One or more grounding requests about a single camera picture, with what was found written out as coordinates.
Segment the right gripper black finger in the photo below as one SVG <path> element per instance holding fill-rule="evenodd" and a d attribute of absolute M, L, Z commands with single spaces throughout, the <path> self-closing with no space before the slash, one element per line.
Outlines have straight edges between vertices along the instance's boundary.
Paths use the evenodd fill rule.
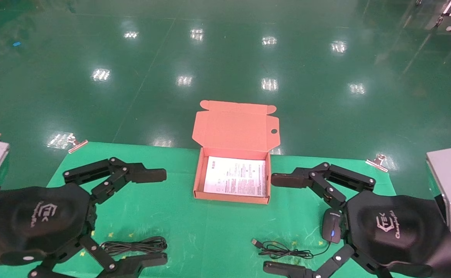
<path fill-rule="evenodd" d="M 281 188 L 309 188 L 331 208 L 343 208 L 347 199 L 332 184 L 356 192 L 373 191 L 374 178 L 323 162 L 313 168 L 297 167 L 290 174 L 273 173 L 271 184 Z"/>
<path fill-rule="evenodd" d="M 345 244 L 316 271 L 294 264 L 266 261 L 264 271 L 287 278 L 331 278 L 350 258 L 358 261 L 360 266 L 376 275 L 387 278 L 388 270 L 384 267 L 384 256 L 388 253 L 388 243 L 369 243 L 356 245 Z"/>

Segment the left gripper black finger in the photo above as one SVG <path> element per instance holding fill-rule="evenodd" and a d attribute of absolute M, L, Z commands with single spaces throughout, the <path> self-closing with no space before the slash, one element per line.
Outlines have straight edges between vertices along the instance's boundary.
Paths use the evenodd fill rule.
<path fill-rule="evenodd" d="M 66 184 L 76 185 L 104 178 L 103 182 L 91 190 L 91 203 L 102 204 L 130 182 L 162 182 L 167 179 L 167 172 L 163 168 L 147 169 L 142 163 L 127 163 L 111 157 L 67 170 L 63 177 Z"/>
<path fill-rule="evenodd" d="M 167 263 L 166 253 L 155 253 L 139 256 L 131 256 L 115 261 L 103 250 L 90 236 L 83 236 L 80 245 L 88 251 L 103 271 L 98 278 L 138 278 L 144 268 L 161 266 Z M 54 272 L 54 266 L 58 263 L 55 258 L 47 257 L 37 267 L 30 271 L 30 278 L 71 278 L 71 276 Z"/>

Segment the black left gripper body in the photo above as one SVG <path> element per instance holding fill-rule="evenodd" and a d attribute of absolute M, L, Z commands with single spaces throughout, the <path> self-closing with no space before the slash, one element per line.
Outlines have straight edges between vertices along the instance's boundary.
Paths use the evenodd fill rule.
<path fill-rule="evenodd" d="M 78 185 L 0 190 L 0 265 L 63 263 L 88 234 L 90 194 Z"/>

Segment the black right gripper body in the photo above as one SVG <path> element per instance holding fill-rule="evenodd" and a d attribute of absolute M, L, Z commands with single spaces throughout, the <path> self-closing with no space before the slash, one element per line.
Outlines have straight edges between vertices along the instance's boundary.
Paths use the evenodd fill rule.
<path fill-rule="evenodd" d="M 365 268 L 426 268 L 449 228 L 433 200 L 358 193 L 345 205 L 347 243 Z"/>

